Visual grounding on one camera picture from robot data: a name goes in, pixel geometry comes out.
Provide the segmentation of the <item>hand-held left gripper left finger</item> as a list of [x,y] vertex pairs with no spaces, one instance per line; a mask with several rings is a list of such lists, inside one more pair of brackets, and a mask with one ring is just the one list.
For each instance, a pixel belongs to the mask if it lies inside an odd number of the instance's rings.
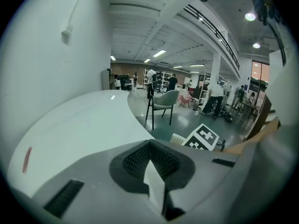
[[63,224],[161,224],[144,174],[149,140],[85,156],[49,179],[34,201]]

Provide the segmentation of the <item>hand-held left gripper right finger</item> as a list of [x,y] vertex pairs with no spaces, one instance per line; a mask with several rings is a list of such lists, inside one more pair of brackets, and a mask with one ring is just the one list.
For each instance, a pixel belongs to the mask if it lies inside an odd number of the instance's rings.
[[149,143],[149,200],[166,220],[187,214],[221,184],[237,154]]

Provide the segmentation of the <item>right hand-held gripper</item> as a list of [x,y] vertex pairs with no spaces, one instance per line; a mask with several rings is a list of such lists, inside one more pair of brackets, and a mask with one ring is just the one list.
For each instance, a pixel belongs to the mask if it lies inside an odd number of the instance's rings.
[[225,140],[220,140],[219,135],[212,129],[205,124],[201,124],[191,132],[181,145],[206,151],[214,151],[219,146],[220,148],[216,151],[222,152],[225,147]]

